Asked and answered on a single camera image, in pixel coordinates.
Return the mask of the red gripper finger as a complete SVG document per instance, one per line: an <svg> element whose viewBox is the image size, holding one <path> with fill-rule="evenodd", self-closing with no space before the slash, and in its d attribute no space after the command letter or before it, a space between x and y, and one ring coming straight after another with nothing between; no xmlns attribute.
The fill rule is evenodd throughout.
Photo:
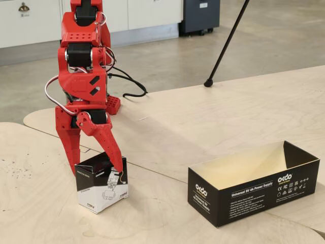
<svg viewBox="0 0 325 244"><path fill-rule="evenodd" d="M77 125L87 136L93 136L97 140L108 155L114 168L118 172L121 172L123 170L122 155L112 134L112 123L106 111L104 119L106 122L105 124L95 124L91 120L89 113L83 111L77 115Z"/></svg>
<svg viewBox="0 0 325 244"><path fill-rule="evenodd" d="M80 129L57 130L70 165L80 163L80 132Z"/></svg>

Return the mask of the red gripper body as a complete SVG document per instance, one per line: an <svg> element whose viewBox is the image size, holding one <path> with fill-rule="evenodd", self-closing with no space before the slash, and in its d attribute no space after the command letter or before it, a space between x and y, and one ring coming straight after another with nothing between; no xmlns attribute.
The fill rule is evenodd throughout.
<svg viewBox="0 0 325 244"><path fill-rule="evenodd" d="M69 102L55 108L58 133L111 134L112 123L106 103Z"/></svg>

